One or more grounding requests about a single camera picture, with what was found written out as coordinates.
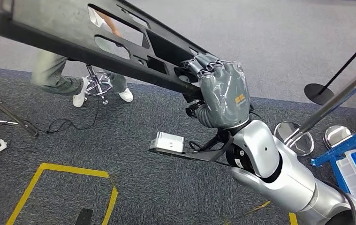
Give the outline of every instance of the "black pole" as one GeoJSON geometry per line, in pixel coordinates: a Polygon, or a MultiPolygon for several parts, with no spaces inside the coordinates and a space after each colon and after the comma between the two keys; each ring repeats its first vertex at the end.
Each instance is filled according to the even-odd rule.
{"type": "Polygon", "coordinates": [[[325,86],[318,83],[310,83],[306,85],[303,90],[306,97],[308,97],[310,101],[319,105],[327,103],[332,97],[334,97],[334,93],[328,88],[328,86],[330,86],[330,84],[342,73],[342,71],[353,61],[354,58],[356,58],[356,52],[325,86]]]}
{"type": "Polygon", "coordinates": [[[356,52],[355,54],[352,55],[352,57],[350,57],[350,59],[345,63],[345,65],[343,65],[343,67],[338,70],[338,72],[334,75],[334,77],[332,77],[332,79],[323,87],[322,90],[320,90],[320,92],[318,93],[318,95],[320,95],[321,93],[323,93],[323,91],[325,91],[327,89],[328,86],[330,86],[330,84],[338,77],[339,74],[342,73],[342,71],[353,61],[353,59],[356,58],[356,52]]]}

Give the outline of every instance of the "white sneaker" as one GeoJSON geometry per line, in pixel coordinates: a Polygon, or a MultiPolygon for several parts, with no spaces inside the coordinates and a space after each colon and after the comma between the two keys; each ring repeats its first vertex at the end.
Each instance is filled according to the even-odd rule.
{"type": "Polygon", "coordinates": [[[84,84],[83,84],[83,88],[81,89],[80,94],[73,96],[73,105],[78,108],[83,106],[83,104],[84,104],[85,90],[87,90],[88,84],[90,83],[88,81],[88,79],[85,77],[83,77],[83,80],[84,80],[84,84]]]}
{"type": "Polygon", "coordinates": [[[132,102],[132,100],[134,100],[134,96],[128,88],[126,88],[124,92],[120,92],[118,94],[126,102],[132,102]]]}

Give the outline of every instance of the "gray robotic glove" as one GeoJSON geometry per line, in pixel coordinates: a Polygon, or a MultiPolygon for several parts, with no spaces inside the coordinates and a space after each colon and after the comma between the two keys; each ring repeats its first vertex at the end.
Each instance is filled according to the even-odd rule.
{"type": "Polygon", "coordinates": [[[206,104],[196,109],[201,124],[209,128],[233,128],[250,118],[250,95],[240,63],[198,54],[186,62],[198,76],[206,104]]]}

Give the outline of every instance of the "yellow floor tape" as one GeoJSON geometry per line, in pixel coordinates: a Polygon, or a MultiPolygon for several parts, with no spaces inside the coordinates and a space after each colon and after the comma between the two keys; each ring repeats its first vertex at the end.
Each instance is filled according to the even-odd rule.
{"type": "Polygon", "coordinates": [[[291,225],[298,225],[298,221],[296,220],[296,215],[295,215],[295,213],[290,212],[290,213],[288,214],[288,216],[289,216],[289,218],[290,218],[290,224],[291,224],[291,225]]]}
{"type": "MultiPolygon", "coordinates": [[[[66,166],[66,165],[42,163],[38,167],[36,173],[34,174],[33,178],[31,179],[29,185],[27,186],[26,190],[24,191],[19,202],[17,203],[14,211],[12,212],[11,216],[9,217],[9,219],[7,221],[7,225],[14,224],[17,216],[20,213],[20,210],[22,210],[24,204],[26,203],[27,199],[29,198],[30,193],[33,191],[34,186],[36,185],[38,179],[40,178],[40,176],[44,170],[54,170],[54,171],[60,171],[60,172],[76,173],[76,174],[82,174],[82,175],[87,175],[87,176],[102,177],[102,178],[110,179],[110,176],[106,171],[85,169],[85,168],[66,166]]],[[[109,205],[107,207],[106,214],[103,219],[102,225],[107,225],[107,223],[109,222],[109,219],[112,214],[112,211],[113,211],[113,208],[115,205],[115,201],[116,201],[117,195],[118,195],[118,191],[117,191],[116,187],[114,186],[113,181],[111,179],[110,179],[110,181],[112,183],[113,189],[110,194],[109,205]]]]}
{"type": "MultiPolygon", "coordinates": [[[[271,203],[270,201],[266,201],[266,202],[263,203],[261,206],[256,207],[256,208],[254,208],[253,210],[250,210],[250,211],[244,213],[243,216],[248,215],[248,214],[250,214],[250,213],[253,213],[253,212],[257,211],[257,210],[260,210],[261,208],[266,207],[266,206],[269,205],[270,203],[271,203]]],[[[291,225],[298,225],[298,221],[296,220],[296,215],[295,215],[294,213],[290,212],[290,213],[288,214],[288,217],[289,217],[289,220],[290,220],[290,224],[291,224],[291,225]]],[[[223,223],[223,225],[230,225],[231,223],[232,223],[232,222],[230,222],[230,220],[226,220],[226,221],[223,223]]]]}

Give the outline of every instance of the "chrome stool base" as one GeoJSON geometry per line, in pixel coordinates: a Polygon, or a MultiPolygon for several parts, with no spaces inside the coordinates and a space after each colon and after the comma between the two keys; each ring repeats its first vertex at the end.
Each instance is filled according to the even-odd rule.
{"type": "Polygon", "coordinates": [[[91,65],[86,64],[89,75],[86,77],[90,82],[88,84],[87,90],[85,90],[86,95],[90,96],[99,96],[102,98],[102,104],[107,105],[109,102],[105,99],[105,94],[108,92],[112,87],[109,85],[107,81],[109,78],[106,75],[106,72],[99,71],[95,72],[91,65]]]}
{"type": "Polygon", "coordinates": [[[354,133],[354,131],[349,130],[344,126],[331,126],[324,133],[324,145],[327,147],[327,149],[331,149],[353,136],[354,133]]]}
{"type": "MultiPolygon", "coordinates": [[[[294,122],[281,122],[274,129],[274,136],[283,143],[300,127],[294,122]]],[[[289,148],[296,153],[297,156],[310,155],[314,150],[313,137],[309,132],[306,132],[295,144],[289,148]]]]}

